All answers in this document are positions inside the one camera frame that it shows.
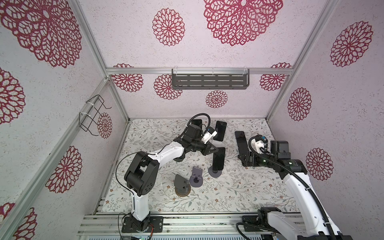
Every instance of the floral tabletop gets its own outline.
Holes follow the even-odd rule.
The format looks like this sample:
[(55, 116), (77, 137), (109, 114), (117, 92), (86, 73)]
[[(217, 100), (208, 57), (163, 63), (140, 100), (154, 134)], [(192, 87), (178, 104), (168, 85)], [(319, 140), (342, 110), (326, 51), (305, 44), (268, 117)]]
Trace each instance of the floral tabletop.
[[(213, 155), (189, 152), (182, 162), (170, 161), (157, 174), (149, 193), (149, 207), (153, 212), (254, 212), (260, 207), (278, 207), (284, 212), (298, 212), (295, 200), (280, 180), (279, 175), (265, 167), (243, 167), (237, 159), (235, 131), (244, 131), (247, 139), (256, 134), (273, 140), (264, 119), (212, 119), (227, 122), (223, 146), (226, 147), (222, 175), (213, 178), (208, 173)], [(134, 119), (119, 160), (137, 151), (154, 151), (170, 143), (185, 128), (188, 119)], [(117, 170), (119, 181), (126, 184), (124, 174), (134, 154), (123, 160)], [(192, 187), (186, 197), (174, 190), (176, 174), (189, 179), (192, 167), (203, 169), (203, 185)], [(103, 212), (128, 212), (132, 209), (131, 194), (116, 181), (115, 175), (105, 196)]]

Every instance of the smartphone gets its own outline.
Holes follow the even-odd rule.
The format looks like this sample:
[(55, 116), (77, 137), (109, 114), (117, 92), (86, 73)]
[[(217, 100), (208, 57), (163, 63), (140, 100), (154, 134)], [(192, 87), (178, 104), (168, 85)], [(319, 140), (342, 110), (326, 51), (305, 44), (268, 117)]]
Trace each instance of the smartphone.
[(215, 131), (217, 132), (214, 136), (214, 140), (222, 142), (224, 140), (225, 130), (227, 129), (227, 123), (222, 121), (216, 122)]
[(213, 171), (220, 171), (224, 169), (225, 147), (218, 147), (218, 151), (214, 152), (214, 160), (212, 163)]
[(201, 119), (193, 119), (191, 121), (191, 124), (199, 126), (201, 128), (203, 126), (203, 120), (201, 120)]
[(247, 139), (245, 138), (245, 133), (243, 131), (235, 132), (237, 147), (240, 154), (246, 154), (249, 152)]

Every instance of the round stand base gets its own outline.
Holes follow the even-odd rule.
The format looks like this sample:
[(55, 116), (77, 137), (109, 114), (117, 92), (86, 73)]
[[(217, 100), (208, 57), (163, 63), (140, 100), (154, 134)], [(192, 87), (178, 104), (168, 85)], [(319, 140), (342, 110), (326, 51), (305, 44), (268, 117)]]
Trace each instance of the round stand base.
[(209, 173), (209, 175), (211, 175), (211, 177), (214, 177), (214, 178), (218, 178), (218, 177), (220, 177), (222, 172), (223, 172), (223, 171), (220, 170), (220, 171), (217, 171), (216, 173), (214, 173), (213, 170), (212, 170), (212, 166), (210, 166), (210, 167), (208, 168), (208, 173)]
[(176, 193), (176, 195), (177, 196), (179, 196), (179, 197), (186, 197), (186, 196), (188, 196), (189, 194), (190, 194), (190, 192), (191, 192), (191, 185), (190, 184), (188, 184), (187, 185), (187, 192), (185, 193), (185, 194), (181, 194), (181, 193), (179, 193), (178, 191), (177, 191), (177, 188), (175, 187), (175, 193)]

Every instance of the table surface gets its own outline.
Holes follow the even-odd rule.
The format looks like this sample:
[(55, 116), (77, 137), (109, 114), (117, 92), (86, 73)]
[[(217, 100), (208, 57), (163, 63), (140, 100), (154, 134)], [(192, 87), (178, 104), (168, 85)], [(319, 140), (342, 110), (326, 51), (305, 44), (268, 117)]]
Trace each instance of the table surface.
[[(182, 162), (170, 161), (157, 174), (156, 183), (149, 193), (149, 208), (153, 212), (254, 212), (260, 207), (278, 207), (284, 212), (298, 212), (295, 200), (280, 177), (265, 167), (243, 167), (237, 159), (235, 131), (244, 131), (247, 139), (262, 134), (273, 140), (264, 119), (212, 119), (227, 122), (223, 146), (226, 147), (222, 175), (213, 178), (208, 173), (213, 155), (189, 152)], [(134, 119), (120, 154), (119, 161), (137, 151), (154, 151), (170, 143), (185, 128), (188, 119)], [(124, 159), (117, 170), (122, 184), (134, 154)], [(186, 197), (174, 190), (176, 174), (189, 179), (192, 167), (203, 169), (203, 185), (192, 187)], [(116, 181), (113, 175), (105, 196), (103, 212), (128, 212), (132, 209), (131, 193)]]

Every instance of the small red flower print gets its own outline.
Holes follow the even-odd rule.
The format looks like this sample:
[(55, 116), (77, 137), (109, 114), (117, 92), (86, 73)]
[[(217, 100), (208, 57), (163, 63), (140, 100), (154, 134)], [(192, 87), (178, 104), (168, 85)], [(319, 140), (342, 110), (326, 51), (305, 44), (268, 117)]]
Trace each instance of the small red flower print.
[(25, 95), (19, 81), (0, 68), (0, 124), (18, 118), (25, 106)]
[(293, 91), (288, 101), (289, 116), (295, 121), (303, 120), (311, 109), (311, 95), (305, 88)]
[(6, 204), (0, 206), (0, 224), (8, 215), (9, 211), (13, 208), (15, 204), (7, 202)]
[(67, 1), (2, 0), (0, 17), (20, 46), (40, 61), (66, 68), (80, 57), (80, 29)]
[[(119, 63), (115, 68), (133, 68), (129, 64)], [(141, 74), (113, 74), (113, 82), (117, 87), (127, 92), (136, 92), (143, 87), (143, 78)]]
[(68, 191), (79, 179), (83, 167), (82, 161), (78, 149), (70, 146), (45, 186), (50, 192), (64, 193)]
[(309, 151), (306, 165), (310, 174), (317, 180), (327, 180), (333, 173), (331, 156), (320, 148), (314, 148)]
[(15, 234), (13, 235), (13, 239), (31, 240), (35, 235), (35, 228), (37, 226), (36, 217), (37, 214), (35, 213), (35, 208), (30, 208), (28, 215), (24, 217), (21, 225), (17, 228)]
[[(290, 68), (292, 67), (289, 63), (278, 63), (272, 65), (272, 68)], [(260, 78), (260, 86), (267, 90), (273, 91), (279, 89), (283, 84), (287, 75), (285, 74), (263, 74)]]
[(100, 114), (97, 120), (97, 130), (102, 138), (108, 138), (112, 133), (112, 120), (108, 113)]
[(214, 90), (210, 92), (205, 98), (205, 102), (211, 108), (219, 108), (227, 103), (228, 96), (221, 90)]
[(165, 46), (178, 44), (185, 33), (180, 14), (169, 8), (163, 8), (157, 12), (152, 21), (152, 29), (159, 42)]
[(183, 92), (183, 90), (175, 90), (172, 88), (172, 76), (169, 74), (158, 76), (153, 87), (157, 95), (168, 100), (178, 98)]
[(372, 26), (360, 21), (348, 26), (336, 37), (331, 48), (331, 61), (338, 67), (348, 66), (357, 61), (372, 41)]
[(207, 28), (221, 43), (244, 45), (265, 33), (283, 0), (204, 0)]

